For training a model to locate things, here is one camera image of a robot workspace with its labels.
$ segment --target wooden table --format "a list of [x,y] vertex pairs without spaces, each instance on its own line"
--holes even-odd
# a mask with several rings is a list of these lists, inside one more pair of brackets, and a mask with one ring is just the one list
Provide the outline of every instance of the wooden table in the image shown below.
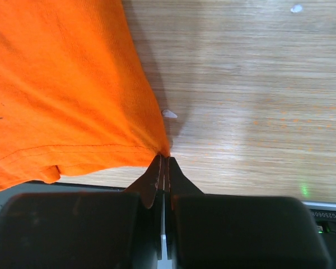
[[[336,0],[124,0],[172,156],[201,190],[336,202]],[[144,169],[62,182],[126,187]]]

